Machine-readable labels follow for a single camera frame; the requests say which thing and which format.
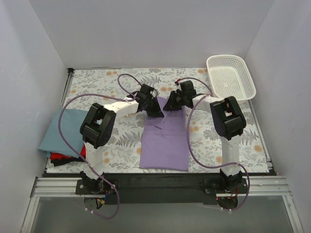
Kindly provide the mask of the purple t shirt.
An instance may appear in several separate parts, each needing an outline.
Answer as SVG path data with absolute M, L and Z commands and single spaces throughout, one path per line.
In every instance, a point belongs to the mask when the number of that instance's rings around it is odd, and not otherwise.
M 162 113 L 164 117 L 145 119 L 139 167 L 188 171 L 186 109 Z

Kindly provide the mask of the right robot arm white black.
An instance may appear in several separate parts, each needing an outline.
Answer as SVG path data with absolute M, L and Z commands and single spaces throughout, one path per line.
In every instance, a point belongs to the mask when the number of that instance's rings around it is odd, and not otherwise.
M 215 178 L 204 180 L 205 189 L 210 192 L 223 191 L 231 193 L 238 191 L 239 185 L 244 183 L 242 173 L 245 167 L 240 163 L 239 144 L 243 130 L 246 127 L 245 117 L 235 97 L 224 99 L 215 98 L 205 94 L 198 94 L 192 81 L 175 81 L 177 89 L 171 91 L 167 103 L 163 107 L 165 111 L 179 111 L 183 106 L 191 109 L 187 122 L 187 143 L 192 158 L 197 164 L 209 169 L 219 169 L 220 173 Z M 202 110 L 211 113 L 216 133 L 222 143 L 222 164 L 207 166 L 199 162 L 190 145 L 190 122 L 194 110 Z

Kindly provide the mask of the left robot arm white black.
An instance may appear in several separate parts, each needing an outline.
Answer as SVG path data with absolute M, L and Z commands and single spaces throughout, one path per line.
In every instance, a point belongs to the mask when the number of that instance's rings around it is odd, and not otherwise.
M 111 138 L 115 121 L 142 111 L 149 117 L 164 117 L 157 100 L 157 91 L 146 84 L 142 84 L 140 90 L 117 102 L 106 105 L 94 103 L 90 107 L 80 127 L 88 162 L 87 170 L 80 175 L 83 184 L 92 194 L 99 194 L 104 188 L 104 183 L 99 177 L 104 175 L 104 145 Z

